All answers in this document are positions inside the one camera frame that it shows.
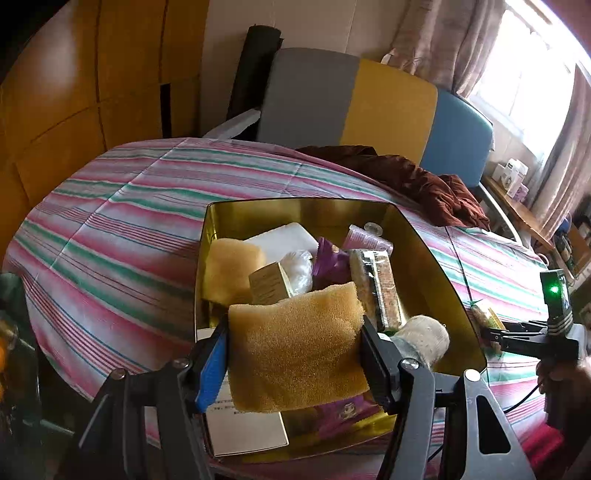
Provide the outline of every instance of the blue gripper pad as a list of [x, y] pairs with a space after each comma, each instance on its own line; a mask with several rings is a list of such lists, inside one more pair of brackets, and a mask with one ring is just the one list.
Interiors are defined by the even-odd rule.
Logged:
[[205, 413], [208, 406], [216, 401], [217, 394], [226, 375], [226, 352], [228, 332], [223, 332], [217, 337], [212, 352], [210, 353], [199, 377], [199, 392], [195, 399], [197, 411]]

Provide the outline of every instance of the white paper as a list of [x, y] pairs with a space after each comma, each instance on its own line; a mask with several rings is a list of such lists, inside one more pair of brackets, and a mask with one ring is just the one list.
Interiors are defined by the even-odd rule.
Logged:
[[[197, 330], [197, 340], [212, 335], [213, 328]], [[215, 456], [260, 452], [289, 445], [281, 413], [243, 413], [234, 408], [228, 375], [216, 401], [205, 413]]]

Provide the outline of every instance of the striped bedsheet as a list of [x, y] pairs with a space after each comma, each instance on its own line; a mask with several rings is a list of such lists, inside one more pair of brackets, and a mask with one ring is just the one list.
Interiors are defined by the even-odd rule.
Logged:
[[[109, 372], [144, 372], [187, 353], [197, 252], [207, 205], [228, 199], [342, 197], [396, 204], [465, 306], [489, 299], [501, 319], [547, 317], [534, 254], [506, 239], [438, 228], [420, 208], [360, 174], [267, 144], [197, 138], [109, 150], [35, 207], [10, 243], [4, 271], [25, 284], [37, 340], [60, 375], [92, 398]], [[535, 359], [488, 354], [501, 406], [535, 386]], [[534, 394], [509, 419], [521, 437], [545, 416]], [[432, 449], [441, 444], [437, 415]], [[147, 426], [157, 435], [154, 421]], [[265, 478], [374, 478], [387, 438], [319, 458], [242, 467]]]

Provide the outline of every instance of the yellow sponge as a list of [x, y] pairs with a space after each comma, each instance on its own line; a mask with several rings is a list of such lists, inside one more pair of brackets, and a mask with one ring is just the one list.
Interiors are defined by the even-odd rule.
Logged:
[[226, 307], [233, 303], [249, 303], [248, 275], [265, 263], [265, 252], [256, 245], [233, 238], [214, 240], [205, 259], [203, 298]]
[[228, 375], [240, 411], [322, 405], [368, 390], [359, 363], [363, 306], [355, 284], [274, 305], [232, 305]]

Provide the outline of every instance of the curtain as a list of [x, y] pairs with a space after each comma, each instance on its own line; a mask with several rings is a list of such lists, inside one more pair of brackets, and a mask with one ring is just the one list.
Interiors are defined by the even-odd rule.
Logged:
[[591, 85], [577, 66], [569, 112], [541, 172], [531, 182], [527, 205], [544, 233], [553, 235], [586, 193], [591, 178]]
[[410, 0], [382, 63], [467, 97], [484, 71], [505, 0]]

